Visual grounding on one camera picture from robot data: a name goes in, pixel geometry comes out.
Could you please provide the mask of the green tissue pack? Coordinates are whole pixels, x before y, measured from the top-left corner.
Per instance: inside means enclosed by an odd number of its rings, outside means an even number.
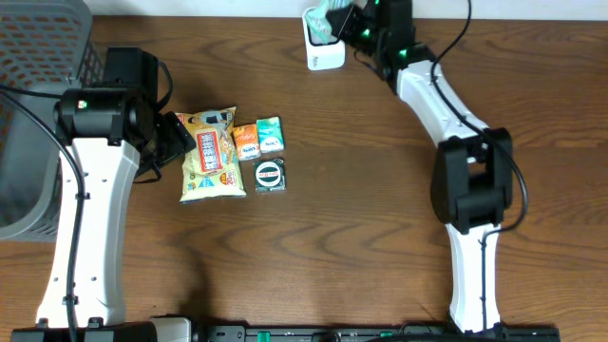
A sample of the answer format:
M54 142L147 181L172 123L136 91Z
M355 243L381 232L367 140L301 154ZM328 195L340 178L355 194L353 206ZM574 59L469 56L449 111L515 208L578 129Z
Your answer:
M278 152L284 149L285 143L278 117L259 119L256 121L256 127L262 153Z

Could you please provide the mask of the orange tissue pack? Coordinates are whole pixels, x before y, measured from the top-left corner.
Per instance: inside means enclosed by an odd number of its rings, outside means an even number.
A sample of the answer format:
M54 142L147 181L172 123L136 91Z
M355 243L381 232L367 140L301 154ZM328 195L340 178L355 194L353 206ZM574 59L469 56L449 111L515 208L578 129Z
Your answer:
M234 139L237 157L240 161L253 160L261 156L257 125L255 123L235 127Z

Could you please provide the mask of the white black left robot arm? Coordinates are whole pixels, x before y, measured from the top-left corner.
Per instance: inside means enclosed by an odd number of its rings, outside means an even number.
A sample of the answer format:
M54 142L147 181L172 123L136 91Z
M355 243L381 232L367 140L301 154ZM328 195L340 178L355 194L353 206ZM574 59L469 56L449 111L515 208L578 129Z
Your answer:
M122 257L134 179L191 150L158 84L114 77L53 95L55 125L22 112L58 148L61 203L51 275L32 328L13 341L193 341L184 316L126 320Z

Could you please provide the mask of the green Zam-Buk box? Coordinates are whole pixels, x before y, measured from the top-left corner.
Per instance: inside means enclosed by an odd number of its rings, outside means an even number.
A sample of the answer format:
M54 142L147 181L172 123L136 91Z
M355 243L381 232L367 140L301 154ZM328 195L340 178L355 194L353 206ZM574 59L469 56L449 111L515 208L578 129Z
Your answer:
M258 193L286 189L284 160L281 158L260 161L254 166L255 186Z

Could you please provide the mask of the teal wet wipes pack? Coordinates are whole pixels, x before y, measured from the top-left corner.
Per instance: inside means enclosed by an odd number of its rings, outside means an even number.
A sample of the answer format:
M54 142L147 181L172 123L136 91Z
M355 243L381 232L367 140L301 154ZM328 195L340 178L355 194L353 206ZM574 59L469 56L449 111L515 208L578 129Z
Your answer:
M304 19L310 30L310 38L314 44L328 45L336 40L332 26L326 15L332 10L342 10L352 4L352 0L321 0L317 7L308 9Z

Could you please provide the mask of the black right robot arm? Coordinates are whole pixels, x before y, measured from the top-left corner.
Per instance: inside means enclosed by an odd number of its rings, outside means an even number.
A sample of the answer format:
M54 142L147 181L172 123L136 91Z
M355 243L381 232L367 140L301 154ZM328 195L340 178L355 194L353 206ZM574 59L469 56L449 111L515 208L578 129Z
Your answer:
M490 333L501 322L494 270L497 233L512 203L509 133L489 128L453 91L441 58L415 38L410 1L339 6L325 17L334 37L373 59L375 73L433 140L430 198L450 242L449 316L459 333Z

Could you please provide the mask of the yellow snack bag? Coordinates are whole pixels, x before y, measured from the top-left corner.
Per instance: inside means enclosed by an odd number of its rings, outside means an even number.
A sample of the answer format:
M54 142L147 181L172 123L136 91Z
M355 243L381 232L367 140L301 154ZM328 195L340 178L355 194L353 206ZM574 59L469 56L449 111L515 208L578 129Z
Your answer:
M233 139L236 114L236 106L177 114L196 142L184 157L180 203L246 196Z

